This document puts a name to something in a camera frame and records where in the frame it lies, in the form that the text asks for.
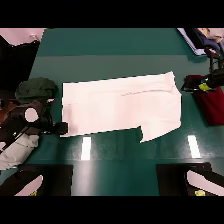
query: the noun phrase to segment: pink cloth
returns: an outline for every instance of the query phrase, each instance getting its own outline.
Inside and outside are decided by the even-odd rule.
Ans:
[[[149,141],[181,125],[181,94],[173,72],[63,84],[62,137],[137,128]]]

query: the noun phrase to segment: table surface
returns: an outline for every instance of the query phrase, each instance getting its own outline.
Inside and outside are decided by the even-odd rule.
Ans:
[[[173,71],[180,89],[186,75],[206,75],[208,68],[209,60],[195,56],[175,28],[56,28],[45,31],[30,78],[46,77],[58,85],[52,115],[61,121],[63,82]],[[179,129],[145,143],[140,128],[87,135],[90,161],[81,161],[83,136],[42,136],[27,163],[73,164],[72,195],[159,195],[158,163],[208,161],[224,175],[224,126],[209,127],[185,92],[181,121]],[[200,159],[192,158],[188,135],[196,136]]]

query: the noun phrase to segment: yellow sticker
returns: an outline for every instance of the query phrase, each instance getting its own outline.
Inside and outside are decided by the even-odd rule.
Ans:
[[[212,88],[208,87],[206,83],[202,83],[199,85],[199,88],[201,90],[207,91],[207,90],[211,90]]]
[[[195,191],[196,196],[205,196],[205,192],[203,190]]]
[[[29,196],[37,196],[37,192],[34,191],[32,194],[30,194]]]

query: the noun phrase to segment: red cloth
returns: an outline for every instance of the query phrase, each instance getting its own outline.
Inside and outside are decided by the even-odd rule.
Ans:
[[[201,75],[190,75],[200,78]],[[209,125],[224,124],[224,94],[218,87],[215,92],[193,93]]]

